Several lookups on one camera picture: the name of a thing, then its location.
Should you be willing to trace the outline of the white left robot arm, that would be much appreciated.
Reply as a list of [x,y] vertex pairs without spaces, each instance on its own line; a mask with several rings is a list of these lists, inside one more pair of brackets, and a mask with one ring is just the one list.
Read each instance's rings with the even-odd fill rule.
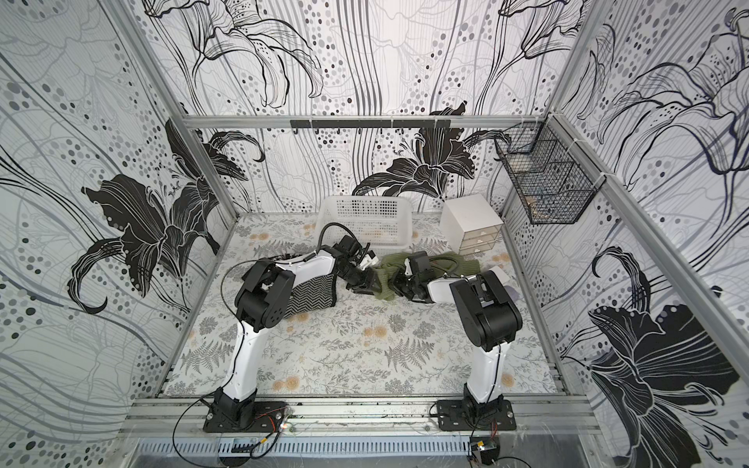
[[226,383],[217,400],[245,404],[257,394],[259,360],[269,331],[282,320],[337,304],[337,279],[360,286],[376,264],[372,246],[346,234],[305,255],[277,255],[255,261],[243,275],[234,300],[237,340]]

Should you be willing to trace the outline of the green knitted scarf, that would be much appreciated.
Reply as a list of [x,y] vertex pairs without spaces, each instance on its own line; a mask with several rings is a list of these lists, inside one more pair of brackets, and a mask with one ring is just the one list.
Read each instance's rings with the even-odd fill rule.
[[374,267],[374,273],[380,284],[380,290],[374,293],[377,300],[390,301],[403,298],[402,288],[396,285],[396,278],[405,274],[406,260],[409,255],[409,253],[391,253],[383,257]]
[[481,272],[481,265],[476,259],[466,259],[458,253],[439,253],[428,255],[438,278],[460,278]]

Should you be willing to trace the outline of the white mini drawer cabinet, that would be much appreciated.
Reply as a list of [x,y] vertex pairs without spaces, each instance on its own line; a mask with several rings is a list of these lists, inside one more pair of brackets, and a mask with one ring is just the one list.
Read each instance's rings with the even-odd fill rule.
[[447,200],[440,229],[450,249],[459,255],[489,251],[501,234],[503,220],[480,194]]

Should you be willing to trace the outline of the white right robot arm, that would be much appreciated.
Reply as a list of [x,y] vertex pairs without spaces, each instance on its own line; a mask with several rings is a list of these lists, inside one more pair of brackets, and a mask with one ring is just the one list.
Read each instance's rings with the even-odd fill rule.
[[506,354],[524,326],[508,290],[509,281],[510,276],[498,266],[483,270],[478,261],[457,253],[431,257],[425,252],[408,255],[387,280],[396,296],[456,308],[474,346],[464,398],[476,409],[502,401]]

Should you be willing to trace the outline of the black white patterned scarf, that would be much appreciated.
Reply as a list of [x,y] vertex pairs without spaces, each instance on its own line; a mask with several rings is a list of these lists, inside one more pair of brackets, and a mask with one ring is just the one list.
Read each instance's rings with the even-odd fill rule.
[[334,307],[337,303],[337,275],[330,273],[312,278],[298,286],[285,287],[288,300],[284,318]]

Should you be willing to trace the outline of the white rectangular box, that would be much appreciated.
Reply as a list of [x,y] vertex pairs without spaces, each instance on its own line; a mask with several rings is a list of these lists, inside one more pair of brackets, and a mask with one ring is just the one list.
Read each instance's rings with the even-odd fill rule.
[[493,272],[493,274],[495,274],[495,277],[497,277],[499,283],[501,283],[501,285],[503,285],[504,287],[508,286],[512,282],[512,278],[499,266],[493,266],[490,269],[490,272]]

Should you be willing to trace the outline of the black wall hook rail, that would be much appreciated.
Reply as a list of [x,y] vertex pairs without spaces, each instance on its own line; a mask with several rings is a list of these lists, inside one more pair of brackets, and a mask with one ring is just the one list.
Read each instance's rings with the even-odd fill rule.
[[451,128],[451,119],[291,119],[292,129],[409,129]]

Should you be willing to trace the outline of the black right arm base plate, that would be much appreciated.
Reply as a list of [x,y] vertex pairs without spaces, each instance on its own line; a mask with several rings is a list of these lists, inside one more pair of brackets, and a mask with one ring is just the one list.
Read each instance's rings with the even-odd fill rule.
[[434,404],[439,428],[444,432],[514,431],[517,429],[513,407],[501,394],[488,403],[480,403],[464,385],[460,399],[438,400]]

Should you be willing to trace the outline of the white plastic laundry basket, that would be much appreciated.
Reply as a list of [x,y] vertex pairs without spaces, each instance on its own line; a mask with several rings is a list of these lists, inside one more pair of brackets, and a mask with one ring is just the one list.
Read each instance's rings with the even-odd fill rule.
[[318,213],[316,236],[330,222],[349,228],[361,244],[394,252],[412,243],[413,207],[407,198],[380,196],[331,196]]

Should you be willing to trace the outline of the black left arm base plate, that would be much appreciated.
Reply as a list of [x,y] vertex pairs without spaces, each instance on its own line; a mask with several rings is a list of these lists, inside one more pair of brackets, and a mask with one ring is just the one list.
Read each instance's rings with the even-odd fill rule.
[[257,391],[244,400],[218,389],[209,405],[203,430],[206,433],[275,433],[286,416],[283,401],[258,401]]

